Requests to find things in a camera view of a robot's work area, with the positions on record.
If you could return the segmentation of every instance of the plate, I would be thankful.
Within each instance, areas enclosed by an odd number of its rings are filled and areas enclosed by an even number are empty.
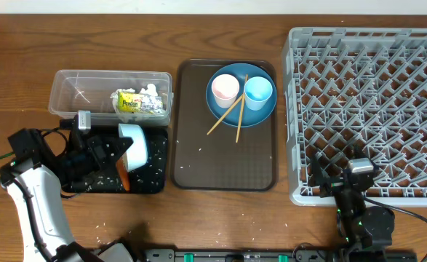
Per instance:
[[[212,82],[215,77],[222,75],[222,74],[230,74],[237,78],[239,81],[239,94],[237,95],[236,99],[244,92],[244,81],[246,74],[249,75],[249,79],[256,76],[262,76],[270,81],[271,86],[273,87],[273,93],[271,94],[271,97],[266,101],[266,104],[263,106],[262,109],[258,111],[253,111],[248,109],[246,105],[244,105],[244,112],[242,113],[242,124],[241,127],[252,127],[256,124],[259,124],[263,122],[265,119],[267,119],[271,113],[274,110],[274,107],[276,106],[276,86],[273,82],[273,79],[261,68],[250,65],[247,63],[234,63],[232,65],[227,65],[220,70],[218,70],[210,79],[207,86],[207,105],[208,108],[211,110],[212,114],[219,119],[228,109],[227,108],[221,108],[217,105],[215,102],[215,98],[213,96],[212,91]],[[237,124],[239,122],[239,114],[241,112],[241,103],[239,102],[234,109],[229,112],[229,114],[225,117],[223,120],[223,123],[230,125],[232,127],[237,127]]]

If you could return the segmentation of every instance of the wood grain surface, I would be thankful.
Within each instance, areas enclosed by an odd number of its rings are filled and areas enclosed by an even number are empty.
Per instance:
[[[282,79],[281,49],[296,26],[427,27],[427,17],[273,15],[0,15],[0,155],[23,127],[55,127],[47,110],[60,69],[166,71],[189,58],[267,60]],[[278,80],[278,93],[282,82]],[[170,181],[153,196],[84,194],[63,201],[77,241],[97,247],[119,237],[133,247],[291,250],[301,242],[340,241],[335,208],[297,207],[289,199],[285,104],[279,96],[279,182],[266,193],[185,191]],[[54,150],[63,148],[50,135]],[[427,217],[427,209],[411,209]],[[396,213],[392,249],[427,251],[427,225]],[[0,188],[0,261],[21,261],[13,201]]]

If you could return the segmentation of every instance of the black tray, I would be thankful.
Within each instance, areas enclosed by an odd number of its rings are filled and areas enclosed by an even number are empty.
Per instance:
[[[171,178],[186,189],[266,191],[276,183],[276,115],[241,129],[219,124],[208,109],[205,92],[210,77],[232,63],[249,63],[266,71],[276,82],[274,67],[266,61],[187,60],[177,71]]]

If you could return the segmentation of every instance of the chopstick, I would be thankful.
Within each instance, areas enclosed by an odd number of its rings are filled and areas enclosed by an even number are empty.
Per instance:
[[[233,110],[234,106],[236,106],[237,103],[239,103],[239,101],[242,100],[243,97],[244,97],[244,93],[242,93],[242,95],[239,98],[237,98],[236,102],[234,102],[234,104],[218,119],[218,121],[216,121],[212,129],[208,131],[207,135],[209,135],[222,122],[222,120],[225,119],[225,117],[229,114],[229,112]]]
[[[244,100],[245,100],[245,83],[247,83],[247,80],[249,79],[249,75],[245,75],[245,81],[244,81],[244,92],[242,93],[242,102],[241,102],[241,113],[239,114],[239,122],[237,123],[237,135],[236,135],[236,143],[239,140],[239,132],[241,132],[241,123],[242,123],[242,113],[244,113]]]

